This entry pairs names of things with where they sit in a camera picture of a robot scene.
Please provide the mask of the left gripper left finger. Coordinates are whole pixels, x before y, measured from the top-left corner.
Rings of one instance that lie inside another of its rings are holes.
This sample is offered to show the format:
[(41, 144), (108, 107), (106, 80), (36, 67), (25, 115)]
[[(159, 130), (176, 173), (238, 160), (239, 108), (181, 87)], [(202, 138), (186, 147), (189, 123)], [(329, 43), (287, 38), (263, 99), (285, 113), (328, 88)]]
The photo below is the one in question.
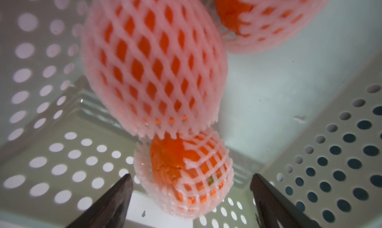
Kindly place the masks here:
[(71, 222), (69, 228), (122, 228), (126, 220), (133, 192), (130, 174), (120, 178), (82, 215)]

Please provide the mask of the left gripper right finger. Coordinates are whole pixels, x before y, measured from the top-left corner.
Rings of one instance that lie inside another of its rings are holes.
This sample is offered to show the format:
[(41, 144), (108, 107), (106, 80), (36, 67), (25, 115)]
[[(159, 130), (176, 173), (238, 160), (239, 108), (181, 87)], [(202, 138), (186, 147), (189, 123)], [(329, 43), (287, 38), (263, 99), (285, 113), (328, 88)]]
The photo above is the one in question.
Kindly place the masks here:
[(279, 224), (282, 224), (284, 228), (319, 227), (262, 175), (258, 173), (253, 175), (250, 190), (256, 202), (261, 228), (278, 228)]

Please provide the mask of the netted orange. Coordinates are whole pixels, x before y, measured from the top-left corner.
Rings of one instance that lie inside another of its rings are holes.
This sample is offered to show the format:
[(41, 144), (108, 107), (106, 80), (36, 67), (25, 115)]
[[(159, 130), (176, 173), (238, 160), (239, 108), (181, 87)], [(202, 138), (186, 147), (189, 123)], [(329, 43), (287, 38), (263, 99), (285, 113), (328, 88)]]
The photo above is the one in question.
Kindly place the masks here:
[(134, 170), (150, 198), (165, 213), (194, 220), (215, 209), (234, 184), (233, 160), (213, 128), (185, 138), (137, 143)]
[(91, 89), (133, 136), (218, 122), (227, 52), (200, 0), (93, 0), (81, 58)]
[(330, 0), (214, 0), (232, 54), (274, 49), (304, 29)]

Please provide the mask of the green plastic basket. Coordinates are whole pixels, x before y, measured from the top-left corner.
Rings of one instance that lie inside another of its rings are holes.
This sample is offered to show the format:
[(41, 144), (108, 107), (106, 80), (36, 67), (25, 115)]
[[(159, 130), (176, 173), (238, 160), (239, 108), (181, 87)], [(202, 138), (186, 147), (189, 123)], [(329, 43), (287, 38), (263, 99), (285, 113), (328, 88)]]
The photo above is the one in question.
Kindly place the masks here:
[(229, 54), (214, 129), (234, 185), (195, 220), (170, 216), (134, 171), (137, 138), (83, 75), (92, 0), (1, 0), (1, 227), (64, 228), (124, 174), (126, 228), (257, 228), (260, 173), (323, 228), (382, 225), (382, 0), (330, 0), (280, 47)]

